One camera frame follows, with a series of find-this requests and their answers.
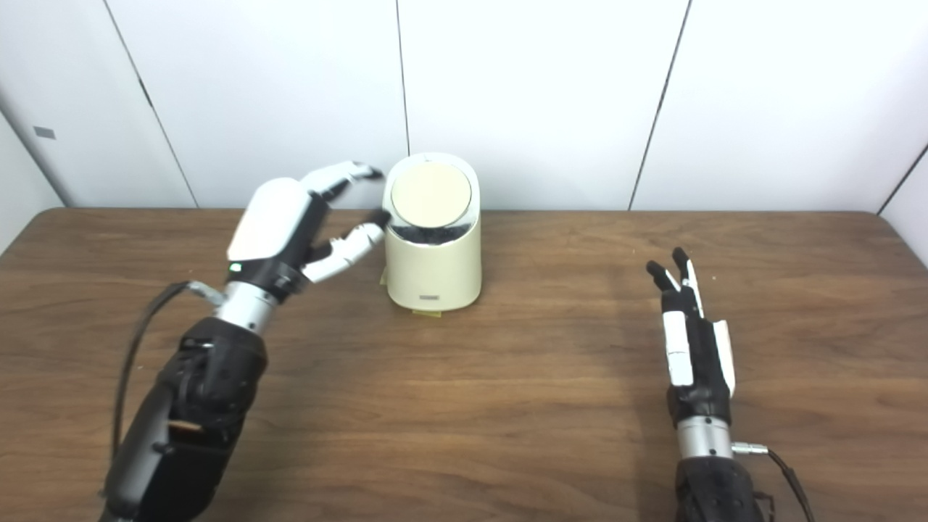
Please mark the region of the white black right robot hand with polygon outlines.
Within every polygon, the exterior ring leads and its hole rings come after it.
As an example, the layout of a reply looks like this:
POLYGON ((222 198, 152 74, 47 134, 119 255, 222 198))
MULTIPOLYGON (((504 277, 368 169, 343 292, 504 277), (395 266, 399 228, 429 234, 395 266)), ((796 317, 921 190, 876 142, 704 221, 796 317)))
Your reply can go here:
POLYGON ((679 277, 673 277, 656 261, 646 264, 660 292, 660 320, 670 378, 668 412, 673 424, 697 416, 732 424, 736 378, 728 323, 706 318, 697 274, 686 251, 678 246, 672 258, 679 277))

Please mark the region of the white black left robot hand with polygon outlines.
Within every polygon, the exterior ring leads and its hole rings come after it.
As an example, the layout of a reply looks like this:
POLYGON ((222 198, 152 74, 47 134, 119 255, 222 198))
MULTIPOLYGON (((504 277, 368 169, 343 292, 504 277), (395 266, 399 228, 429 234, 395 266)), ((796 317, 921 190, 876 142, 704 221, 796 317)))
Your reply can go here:
POLYGON ((228 282, 251 285, 284 303, 309 283, 357 264, 384 237, 390 212, 374 209, 350 231, 320 244, 316 236, 335 199, 354 184, 382 178, 384 172, 368 163, 346 161, 299 180, 275 178, 262 184, 228 247, 228 282))

